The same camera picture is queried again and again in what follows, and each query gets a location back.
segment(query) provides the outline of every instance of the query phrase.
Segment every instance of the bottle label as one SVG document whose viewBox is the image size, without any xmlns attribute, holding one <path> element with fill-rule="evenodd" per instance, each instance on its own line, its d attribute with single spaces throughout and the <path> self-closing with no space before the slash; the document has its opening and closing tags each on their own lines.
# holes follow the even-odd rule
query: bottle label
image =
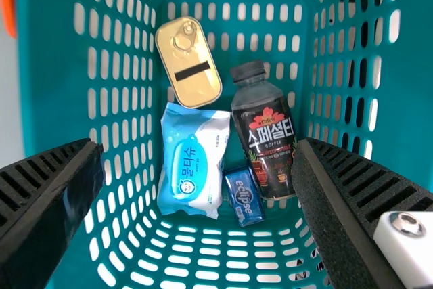
<svg viewBox="0 0 433 289">
<path fill-rule="evenodd" d="M 233 111 L 245 155 L 267 199 L 294 195 L 290 172 L 296 136 L 286 99 Z"/>
</svg>

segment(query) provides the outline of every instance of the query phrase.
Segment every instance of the white plastic part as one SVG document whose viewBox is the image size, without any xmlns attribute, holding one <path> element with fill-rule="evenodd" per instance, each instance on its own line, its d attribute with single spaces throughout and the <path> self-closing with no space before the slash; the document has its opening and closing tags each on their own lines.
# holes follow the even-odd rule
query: white plastic part
<svg viewBox="0 0 433 289">
<path fill-rule="evenodd" d="M 395 229 L 390 222 L 391 214 L 380 217 L 374 241 L 406 288 L 433 286 L 433 212 L 409 213 L 424 226 L 424 234 L 418 238 Z"/>
</svg>

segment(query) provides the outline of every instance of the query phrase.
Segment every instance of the teal plastic basket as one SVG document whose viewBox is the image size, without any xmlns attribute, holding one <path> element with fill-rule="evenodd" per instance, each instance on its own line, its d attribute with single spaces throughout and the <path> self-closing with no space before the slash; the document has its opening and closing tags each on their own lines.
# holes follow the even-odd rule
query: teal plastic basket
<svg viewBox="0 0 433 289">
<path fill-rule="evenodd" d="M 433 39 L 428 0 L 16 0 L 26 155 L 89 136 L 104 144 L 106 185 L 49 288 L 322 288 L 297 199 L 239 228 L 156 206 L 160 117 L 173 100 L 156 29 L 195 16 L 223 82 L 266 62 L 299 138 L 348 148 L 433 190 Z M 226 165 L 244 161 L 232 129 Z"/>
</svg>

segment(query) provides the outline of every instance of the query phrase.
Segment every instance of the metal screw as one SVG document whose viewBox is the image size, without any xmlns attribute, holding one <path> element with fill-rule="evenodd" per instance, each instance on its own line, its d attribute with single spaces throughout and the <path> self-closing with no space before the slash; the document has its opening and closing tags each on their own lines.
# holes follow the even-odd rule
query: metal screw
<svg viewBox="0 0 433 289">
<path fill-rule="evenodd" d="M 393 228 L 406 236 L 419 238 L 426 233 L 421 221 L 409 213 L 391 213 L 389 218 Z"/>
</svg>

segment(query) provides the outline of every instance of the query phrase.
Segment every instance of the wet wipes package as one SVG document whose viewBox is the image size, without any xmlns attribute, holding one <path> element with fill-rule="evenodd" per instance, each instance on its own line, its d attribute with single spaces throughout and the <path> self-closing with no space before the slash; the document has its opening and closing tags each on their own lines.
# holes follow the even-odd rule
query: wet wipes package
<svg viewBox="0 0 433 289">
<path fill-rule="evenodd" d="M 168 103 L 161 125 L 164 166 L 157 199 L 161 213 L 184 210 L 189 215 L 217 219 L 230 112 Z"/>
<path fill-rule="evenodd" d="M 248 167 L 226 172 L 225 181 L 229 188 L 231 205 L 239 219 L 239 226 L 244 227 L 265 220 L 260 195 Z"/>
</svg>

